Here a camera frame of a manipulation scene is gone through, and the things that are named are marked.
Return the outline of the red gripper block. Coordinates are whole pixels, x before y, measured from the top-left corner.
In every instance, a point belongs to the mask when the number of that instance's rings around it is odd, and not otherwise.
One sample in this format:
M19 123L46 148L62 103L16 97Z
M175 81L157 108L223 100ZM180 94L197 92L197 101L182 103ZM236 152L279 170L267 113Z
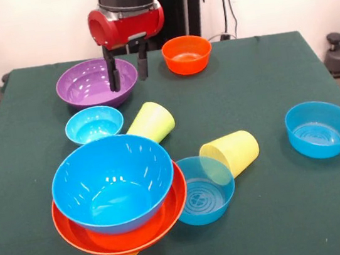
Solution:
M89 13L87 23L93 40L102 46L110 90L119 92L120 75L111 50L122 48L139 37L148 39L157 35L164 24L164 12L158 0L149 8L138 11L111 12L98 8ZM146 80L148 63L145 39L139 39L137 64L140 80Z

